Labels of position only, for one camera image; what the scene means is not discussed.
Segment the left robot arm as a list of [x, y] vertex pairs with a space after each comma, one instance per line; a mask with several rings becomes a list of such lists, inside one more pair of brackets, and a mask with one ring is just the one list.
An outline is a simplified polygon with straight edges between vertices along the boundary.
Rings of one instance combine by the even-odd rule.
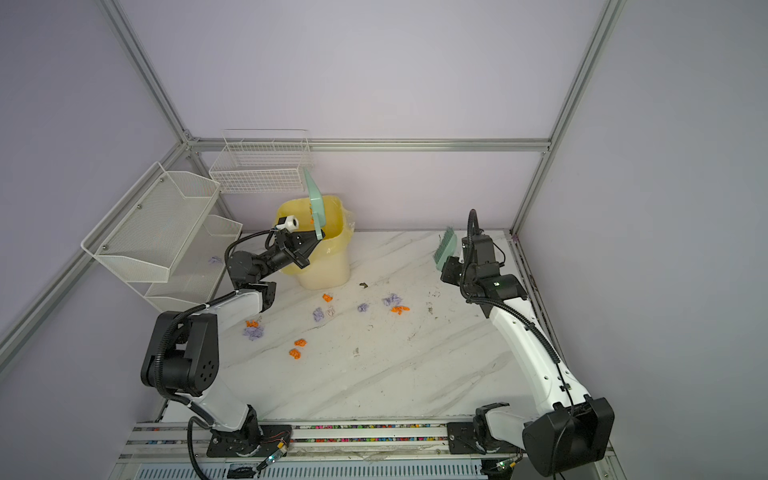
[[325, 237], [322, 229], [301, 232], [288, 218], [281, 218], [271, 229], [247, 235], [226, 248], [224, 266], [231, 292], [157, 317], [140, 370], [141, 382], [166, 401], [189, 409], [187, 431], [197, 425], [211, 433], [210, 456], [255, 456], [281, 440], [268, 439], [255, 408], [217, 379], [219, 326], [244, 307], [258, 313], [269, 309], [276, 284], [266, 278], [290, 265], [308, 267], [311, 254]]

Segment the green dustpan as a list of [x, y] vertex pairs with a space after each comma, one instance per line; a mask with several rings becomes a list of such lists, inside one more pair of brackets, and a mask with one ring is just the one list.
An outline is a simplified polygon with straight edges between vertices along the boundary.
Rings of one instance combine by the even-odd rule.
[[312, 178], [310, 170], [304, 167], [302, 172], [308, 192], [312, 225], [314, 226], [316, 238], [321, 241], [324, 238], [323, 228], [326, 225], [326, 213], [323, 195], [320, 192], [316, 182]]

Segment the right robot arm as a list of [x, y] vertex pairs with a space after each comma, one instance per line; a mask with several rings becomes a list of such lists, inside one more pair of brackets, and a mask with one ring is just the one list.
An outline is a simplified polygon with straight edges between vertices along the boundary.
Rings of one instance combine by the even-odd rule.
[[513, 447], [542, 476], [564, 472], [605, 458], [615, 412], [595, 398], [571, 373], [544, 334], [520, 280], [502, 271], [495, 241], [468, 214], [462, 254], [446, 258], [441, 280], [454, 285], [464, 301], [482, 310], [501, 334], [531, 390], [535, 411], [523, 414], [509, 402], [476, 409], [469, 448], [495, 454]]

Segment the green hand brush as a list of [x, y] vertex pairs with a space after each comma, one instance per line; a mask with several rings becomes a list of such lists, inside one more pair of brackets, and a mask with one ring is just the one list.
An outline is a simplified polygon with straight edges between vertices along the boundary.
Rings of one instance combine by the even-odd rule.
[[433, 254], [433, 261], [438, 271], [441, 271], [448, 259], [455, 255], [457, 236], [452, 227], [447, 227], [440, 235], [440, 242]]

